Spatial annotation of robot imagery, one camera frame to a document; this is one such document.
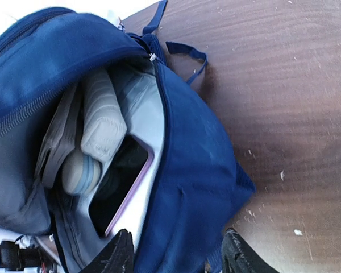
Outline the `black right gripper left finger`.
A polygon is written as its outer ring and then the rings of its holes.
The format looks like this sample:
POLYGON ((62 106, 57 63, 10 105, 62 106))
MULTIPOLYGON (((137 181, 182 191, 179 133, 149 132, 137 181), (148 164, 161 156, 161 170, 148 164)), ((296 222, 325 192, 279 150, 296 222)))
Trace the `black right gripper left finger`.
POLYGON ((103 250, 85 267, 85 273, 133 273, 132 234, 121 229, 103 250))

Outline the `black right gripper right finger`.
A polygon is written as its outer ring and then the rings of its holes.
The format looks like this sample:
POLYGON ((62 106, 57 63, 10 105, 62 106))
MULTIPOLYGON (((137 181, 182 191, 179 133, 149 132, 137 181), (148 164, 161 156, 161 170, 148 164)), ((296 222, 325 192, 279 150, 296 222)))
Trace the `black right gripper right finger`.
POLYGON ((223 273, 278 273, 233 228, 223 237, 221 256, 223 273))

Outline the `navy blue student backpack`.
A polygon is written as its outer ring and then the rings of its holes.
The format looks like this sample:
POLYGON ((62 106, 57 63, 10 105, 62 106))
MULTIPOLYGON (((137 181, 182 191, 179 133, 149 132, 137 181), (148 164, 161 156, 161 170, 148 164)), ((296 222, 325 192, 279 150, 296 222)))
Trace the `navy blue student backpack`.
POLYGON ((25 16, 0 36, 0 228, 53 234, 65 272, 85 272, 121 229, 132 234, 133 272, 201 272, 206 262, 220 272, 221 231, 255 191, 217 116, 191 80, 166 64, 154 35, 166 5, 160 1, 141 35, 94 14, 52 7, 25 16), (115 89, 125 137, 139 138, 154 153, 106 237, 97 234, 89 205, 113 159, 98 160, 101 177, 88 195, 64 191, 63 164, 52 188, 35 178, 47 128, 73 84, 81 95, 74 150, 82 151, 82 81, 99 69, 115 89))

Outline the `pink smartphone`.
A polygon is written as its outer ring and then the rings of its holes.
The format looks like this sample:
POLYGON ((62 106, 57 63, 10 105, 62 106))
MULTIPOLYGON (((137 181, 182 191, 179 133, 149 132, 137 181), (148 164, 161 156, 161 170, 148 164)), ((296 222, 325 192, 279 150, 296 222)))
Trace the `pink smartphone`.
POLYGON ((110 234, 153 160, 154 153, 147 144, 132 135, 125 137, 89 205, 89 216, 99 237, 110 234))

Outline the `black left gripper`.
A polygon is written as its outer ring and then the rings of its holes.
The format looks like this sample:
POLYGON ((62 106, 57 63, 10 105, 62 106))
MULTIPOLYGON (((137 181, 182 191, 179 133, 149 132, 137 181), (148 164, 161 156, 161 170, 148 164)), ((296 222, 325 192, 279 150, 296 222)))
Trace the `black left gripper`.
POLYGON ((23 272, 35 268, 36 272, 58 272, 58 265, 43 250, 35 246, 21 248, 13 241, 0 243, 0 269, 7 272, 23 272))

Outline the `white quilted pencil pouch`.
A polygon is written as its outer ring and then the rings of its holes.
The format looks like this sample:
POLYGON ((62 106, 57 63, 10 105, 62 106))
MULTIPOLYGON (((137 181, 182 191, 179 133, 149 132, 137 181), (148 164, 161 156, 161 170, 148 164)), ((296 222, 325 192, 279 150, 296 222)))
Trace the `white quilted pencil pouch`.
POLYGON ((109 162, 120 148, 127 132, 115 89, 105 69, 89 73, 84 87, 83 153, 109 162))

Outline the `grey hard pencil case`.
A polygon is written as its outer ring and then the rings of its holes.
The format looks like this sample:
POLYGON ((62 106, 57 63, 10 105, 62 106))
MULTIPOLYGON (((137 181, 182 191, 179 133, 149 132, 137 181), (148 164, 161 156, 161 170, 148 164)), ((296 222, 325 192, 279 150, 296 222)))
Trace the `grey hard pencil case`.
POLYGON ((81 150, 73 150, 64 160, 62 186, 72 196, 88 195, 101 177, 101 164, 81 150))

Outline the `orange green treehouse book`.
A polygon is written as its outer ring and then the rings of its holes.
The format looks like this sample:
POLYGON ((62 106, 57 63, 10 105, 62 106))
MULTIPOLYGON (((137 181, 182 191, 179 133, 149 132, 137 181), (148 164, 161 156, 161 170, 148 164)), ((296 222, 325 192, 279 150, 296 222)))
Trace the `orange green treehouse book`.
POLYGON ((77 88, 78 85, 73 84, 64 92, 41 144, 35 178, 46 188, 53 187, 61 165, 75 148, 81 106, 77 88))

